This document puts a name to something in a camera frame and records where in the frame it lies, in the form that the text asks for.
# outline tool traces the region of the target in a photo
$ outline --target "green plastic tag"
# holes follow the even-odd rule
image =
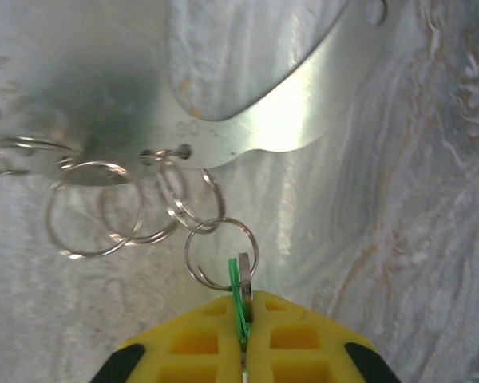
[[[241,300],[241,281],[238,271],[238,260],[236,258],[228,260],[229,278],[231,279],[232,302],[234,305],[234,314],[236,316],[236,330],[238,332],[239,344],[241,350],[247,351],[248,336],[250,335],[250,326],[247,323],[245,308]]]

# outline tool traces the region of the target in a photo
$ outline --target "green key tag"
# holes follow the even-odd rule
[[[238,260],[236,258],[228,260],[229,278],[231,279],[232,303],[234,305],[234,314],[236,316],[236,329],[238,331],[239,344],[243,352],[247,351],[248,336],[250,327],[245,315],[245,307],[241,300],[241,281],[238,271]]]

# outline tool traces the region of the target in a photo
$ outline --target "gray marble surface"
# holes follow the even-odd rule
[[[176,94],[203,118],[234,114],[305,58],[343,3],[175,0]],[[404,382],[479,382],[479,0],[410,0],[341,124],[333,147],[212,169],[228,214],[259,239],[255,287],[372,339]],[[193,173],[192,206],[211,216]],[[184,231],[103,259],[57,255],[42,223],[50,182],[0,177],[0,382],[87,381],[122,340],[216,296],[188,276]],[[125,214],[134,191],[117,189]],[[57,206],[79,246],[104,234],[96,193],[69,189]],[[167,222],[148,197],[145,230]],[[229,228],[194,247],[222,280],[247,250]]]

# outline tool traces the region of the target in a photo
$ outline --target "black rubber edge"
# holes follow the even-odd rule
[[[129,345],[110,355],[90,383],[126,383],[145,353],[140,344]]]
[[[344,348],[357,366],[366,383],[401,383],[382,357],[358,343],[346,343]]]

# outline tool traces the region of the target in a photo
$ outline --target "stainless steel plate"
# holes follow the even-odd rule
[[[55,140],[81,160],[133,174],[145,149],[190,144],[188,168],[212,168],[252,149],[301,148],[335,127],[381,52],[406,0],[386,2],[378,26],[351,0],[315,51],[253,106],[220,122],[189,116],[166,65],[168,0],[0,1],[0,134]],[[53,176],[53,162],[29,159]],[[74,182],[95,184],[92,176]]]

